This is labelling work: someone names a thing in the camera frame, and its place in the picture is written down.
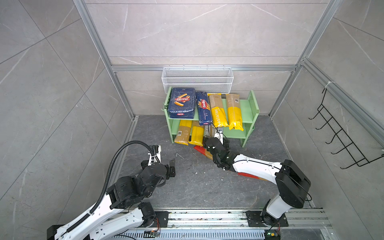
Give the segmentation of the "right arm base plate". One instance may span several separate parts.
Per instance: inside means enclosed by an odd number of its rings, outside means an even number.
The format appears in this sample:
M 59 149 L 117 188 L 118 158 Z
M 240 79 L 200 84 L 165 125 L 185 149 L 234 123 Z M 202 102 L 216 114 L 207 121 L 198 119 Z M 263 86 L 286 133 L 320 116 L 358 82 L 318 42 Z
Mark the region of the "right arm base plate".
M 246 220 L 249 227 L 288 227 L 286 215 L 283 214 L 280 218 L 275 219 L 264 214 L 263 211 L 246 211 Z

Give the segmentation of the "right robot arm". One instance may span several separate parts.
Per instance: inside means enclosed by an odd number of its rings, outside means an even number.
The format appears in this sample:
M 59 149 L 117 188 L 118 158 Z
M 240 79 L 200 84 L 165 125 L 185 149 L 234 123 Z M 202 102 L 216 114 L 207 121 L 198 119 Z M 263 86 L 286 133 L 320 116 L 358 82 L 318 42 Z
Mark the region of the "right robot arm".
M 271 226 L 277 223 L 288 210 L 304 207 L 311 181 L 291 160 L 268 162 L 247 157 L 230 150 L 218 138 L 205 141 L 205 149 L 213 156 L 218 168 L 238 175 L 265 180 L 278 187 L 278 194 L 270 199 L 261 213 L 263 222 Z

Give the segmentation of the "yellow spaghetti bag with lettering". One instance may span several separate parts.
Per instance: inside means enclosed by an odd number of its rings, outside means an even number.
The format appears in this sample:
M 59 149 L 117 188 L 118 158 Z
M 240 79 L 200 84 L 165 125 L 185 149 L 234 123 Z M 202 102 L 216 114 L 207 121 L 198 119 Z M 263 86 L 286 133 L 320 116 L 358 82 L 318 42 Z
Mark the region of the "yellow spaghetti bag with lettering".
M 216 128 L 228 127 L 228 121 L 223 106 L 221 94 L 208 94 L 213 124 Z

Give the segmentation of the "large yellow spaghetti bag front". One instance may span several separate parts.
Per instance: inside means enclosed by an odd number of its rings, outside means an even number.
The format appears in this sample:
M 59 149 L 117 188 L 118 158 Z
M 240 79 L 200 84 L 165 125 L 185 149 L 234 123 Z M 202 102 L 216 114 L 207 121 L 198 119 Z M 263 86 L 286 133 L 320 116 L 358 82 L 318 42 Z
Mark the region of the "large yellow spaghetti bag front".
M 200 126 L 198 121 L 192 121 L 191 137 L 189 140 L 189 144 L 202 147 L 204 132 L 204 126 Z

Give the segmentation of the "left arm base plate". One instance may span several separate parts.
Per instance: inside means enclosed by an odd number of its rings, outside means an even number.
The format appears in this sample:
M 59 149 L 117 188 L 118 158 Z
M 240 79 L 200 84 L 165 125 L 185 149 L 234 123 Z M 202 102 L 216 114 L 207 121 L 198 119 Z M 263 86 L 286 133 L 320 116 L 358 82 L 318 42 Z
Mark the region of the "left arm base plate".
M 144 222 L 141 227 L 153 227 L 157 228 L 158 226 L 162 228 L 166 228 L 168 226 L 169 221 L 168 211 L 155 211 L 153 214 L 144 215 Z

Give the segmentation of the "clear white-label spaghetti bag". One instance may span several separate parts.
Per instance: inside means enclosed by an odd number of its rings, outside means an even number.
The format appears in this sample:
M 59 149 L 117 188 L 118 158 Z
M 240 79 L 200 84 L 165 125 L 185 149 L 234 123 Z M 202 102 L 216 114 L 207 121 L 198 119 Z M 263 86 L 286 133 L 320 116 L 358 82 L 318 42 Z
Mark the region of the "clear white-label spaghetti bag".
M 214 138 L 216 129 L 212 125 L 204 126 L 204 138 Z

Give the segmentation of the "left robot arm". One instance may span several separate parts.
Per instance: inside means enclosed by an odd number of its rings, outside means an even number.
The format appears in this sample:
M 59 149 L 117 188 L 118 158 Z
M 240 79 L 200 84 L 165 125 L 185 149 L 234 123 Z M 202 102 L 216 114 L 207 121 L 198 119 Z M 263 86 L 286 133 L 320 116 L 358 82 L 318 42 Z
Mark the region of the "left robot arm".
M 103 240 L 124 231 L 149 227 L 157 218 L 151 203 L 143 202 L 157 187 L 176 175 L 175 160 L 153 163 L 137 176 L 119 178 L 107 189 L 99 204 L 94 204 L 65 225 L 52 225 L 49 240 Z

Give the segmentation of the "blue Barilla spaghetti box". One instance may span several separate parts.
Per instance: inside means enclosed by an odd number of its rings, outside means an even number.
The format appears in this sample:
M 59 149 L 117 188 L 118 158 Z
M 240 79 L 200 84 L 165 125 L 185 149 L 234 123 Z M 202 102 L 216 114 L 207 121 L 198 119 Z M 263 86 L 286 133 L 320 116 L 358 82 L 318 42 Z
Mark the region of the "blue Barilla spaghetti box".
M 213 122 L 209 98 L 206 92 L 196 92 L 199 125 L 206 126 Z

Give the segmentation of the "red spaghetti bag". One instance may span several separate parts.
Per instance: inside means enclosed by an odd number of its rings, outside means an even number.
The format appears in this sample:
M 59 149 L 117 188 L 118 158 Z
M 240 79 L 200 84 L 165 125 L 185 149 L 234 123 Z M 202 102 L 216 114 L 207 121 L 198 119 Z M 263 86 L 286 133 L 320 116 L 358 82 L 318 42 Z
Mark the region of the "red spaghetti bag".
M 208 159 L 213 160 L 213 155 L 208 150 L 206 150 L 204 147 L 194 146 L 194 149 L 197 150 L 199 153 L 203 154 Z
M 238 173 L 238 175 L 248 177 L 248 178 L 258 179 L 258 180 L 262 180 L 262 181 L 267 181 L 266 179 L 263 179 L 261 177 L 257 177 L 255 175 L 247 174 L 247 173 Z

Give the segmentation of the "blue Barilla rigatoni box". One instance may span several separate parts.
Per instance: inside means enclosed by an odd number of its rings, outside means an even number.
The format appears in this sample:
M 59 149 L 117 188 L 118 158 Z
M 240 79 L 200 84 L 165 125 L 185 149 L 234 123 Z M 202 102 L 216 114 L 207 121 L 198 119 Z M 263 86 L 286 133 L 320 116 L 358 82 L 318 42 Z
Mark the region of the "blue Barilla rigatoni box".
M 168 114 L 172 119 L 193 119 L 196 109 L 196 91 L 194 88 L 173 88 L 168 105 Z

